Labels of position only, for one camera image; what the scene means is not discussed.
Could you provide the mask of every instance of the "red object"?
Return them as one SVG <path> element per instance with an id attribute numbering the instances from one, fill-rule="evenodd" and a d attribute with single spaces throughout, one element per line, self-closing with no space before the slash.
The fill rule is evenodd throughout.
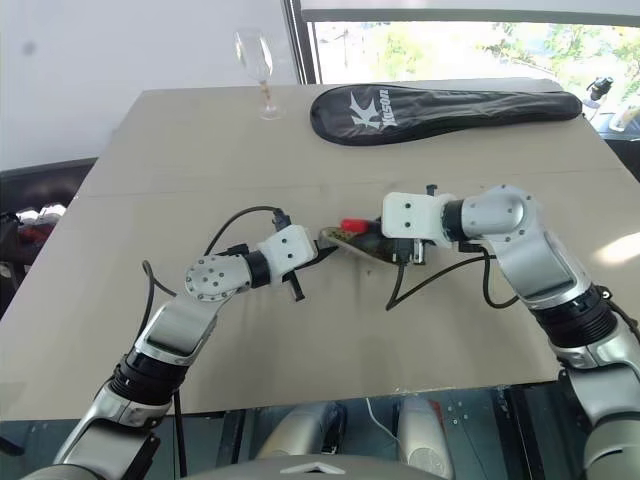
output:
<path id="1" fill-rule="evenodd" d="M 352 233 L 365 233 L 369 231 L 369 221 L 362 218 L 344 218 L 340 222 L 340 228 Z"/>

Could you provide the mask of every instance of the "black racket cover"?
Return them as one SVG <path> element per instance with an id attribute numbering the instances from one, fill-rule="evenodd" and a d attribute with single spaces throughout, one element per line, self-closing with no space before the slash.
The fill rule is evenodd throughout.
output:
<path id="1" fill-rule="evenodd" d="M 347 85 L 311 105 L 311 126 L 341 145 L 400 143 L 475 127 L 569 120 L 582 102 L 568 92 L 427 90 L 393 85 Z"/>

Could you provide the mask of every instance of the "white wire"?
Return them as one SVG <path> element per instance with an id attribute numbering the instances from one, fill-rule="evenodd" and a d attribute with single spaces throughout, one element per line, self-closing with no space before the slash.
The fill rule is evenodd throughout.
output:
<path id="1" fill-rule="evenodd" d="M 371 421 L 375 423 L 376 426 L 380 428 L 380 430 L 382 430 L 384 433 L 386 433 L 391 438 L 393 438 L 393 441 L 398 444 L 398 450 L 400 450 L 400 454 L 404 457 L 403 460 L 406 460 L 407 456 L 405 455 L 404 450 L 402 449 L 402 444 L 400 443 L 400 440 L 398 440 L 398 437 L 396 437 L 393 433 L 391 433 L 391 430 L 389 430 L 387 427 L 385 427 L 384 425 L 382 425 L 382 423 L 378 421 L 376 416 L 373 414 L 373 410 L 371 409 L 371 401 L 369 400 L 369 397 L 365 397 L 364 401 L 367 402 L 367 410 L 369 410 L 369 417 L 371 417 Z"/>

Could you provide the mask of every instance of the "floor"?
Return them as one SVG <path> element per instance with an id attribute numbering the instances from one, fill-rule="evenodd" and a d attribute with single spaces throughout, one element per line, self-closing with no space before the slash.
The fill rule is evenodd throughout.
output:
<path id="1" fill-rule="evenodd" d="M 579 472 L 584 436 L 576 428 L 574 417 L 557 389 L 534 386 L 523 390 L 529 405 L 529 430 L 534 443 L 533 457 L 539 455 L 542 477 L 527 477 L 521 473 L 522 455 L 505 437 L 504 418 L 496 410 L 495 398 L 501 389 L 473 389 L 432 392 L 420 396 L 439 403 L 445 434 L 451 451 L 456 478 L 460 480 L 520 480 L 544 478 L 566 480 L 576 478 Z M 393 416 L 401 396 L 372 398 L 376 417 L 393 429 Z M 342 453 L 367 455 L 396 460 L 396 445 L 369 418 L 364 399 L 339 402 L 347 412 L 347 428 Z M 247 410 L 239 461 L 255 457 L 260 446 L 292 407 L 270 407 Z M 186 445 L 189 474 L 216 467 L 221 443 L 223 418 L 214 416 L 188 416 L 185 418 Z M 0 477 L 14 480 L 49 465 L 60 444 L 69 434 L 75 420 L 2 422 L 0 435 L 24 447 L 22 456 L 0 454 Z M 161 446 L 147 474 L 149 480 L 178 478 L 175 430 L 173 421 L 166 419 L 157 429 Z"/>

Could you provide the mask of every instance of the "glass base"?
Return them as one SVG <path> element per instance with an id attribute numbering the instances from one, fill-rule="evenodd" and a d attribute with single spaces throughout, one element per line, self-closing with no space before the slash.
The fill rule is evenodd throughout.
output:
<path id="1" fill-rule="evenodd" d="M 275 105 L 267 105 L 260 109 L 260 118 L 263 120 L 277 120 L 284 116 L 284 109 Z"/>

